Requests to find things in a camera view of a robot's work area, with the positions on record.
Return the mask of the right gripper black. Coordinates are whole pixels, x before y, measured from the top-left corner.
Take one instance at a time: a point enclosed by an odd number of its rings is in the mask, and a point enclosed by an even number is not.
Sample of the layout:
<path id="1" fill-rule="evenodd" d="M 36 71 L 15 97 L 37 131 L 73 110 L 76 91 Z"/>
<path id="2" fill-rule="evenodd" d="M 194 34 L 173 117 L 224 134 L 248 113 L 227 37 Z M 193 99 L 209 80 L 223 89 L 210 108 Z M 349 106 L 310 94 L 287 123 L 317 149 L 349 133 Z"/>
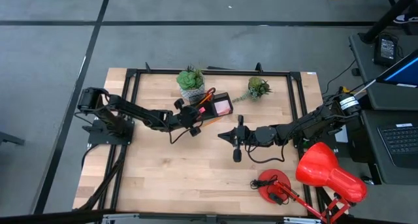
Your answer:
<path id="1" fill-rule="evenodd" d="M 227 141 L 228 143 L 233 143 L 233 160 L 235 163 L 239 163 L 242 160 L 241 146 L 250 146 L 253 139 L 253 131 L 250 131 L 247 126 L 244 125 L 244 117 L 238 115 L 238 127 L 235 127 L 233 130 L 218 134 L 220 139 Z"/>

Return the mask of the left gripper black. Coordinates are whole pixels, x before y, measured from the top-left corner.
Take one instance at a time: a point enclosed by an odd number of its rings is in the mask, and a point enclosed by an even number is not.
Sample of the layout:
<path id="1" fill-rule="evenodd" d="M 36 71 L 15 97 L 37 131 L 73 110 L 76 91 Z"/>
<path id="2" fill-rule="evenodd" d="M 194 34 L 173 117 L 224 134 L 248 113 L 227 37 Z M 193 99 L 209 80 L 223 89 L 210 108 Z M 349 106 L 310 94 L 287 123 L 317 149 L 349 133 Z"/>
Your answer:
<path id="1" fill-rule="evenodd" d="M 201 120 L 207 120 L 208 114 L 200 113 L 199 110 L 204 108 L 203 104 L 194 106 L 184 106 L 184 100 L 178 99 L 174 102 L 174 106 L 180 112 L 176 115 L 180 124 L 189 130 L 191 136 L 197 136 L 201 130 L 199 126 L 195 126 L 196 123 L 202 122 Z"/>

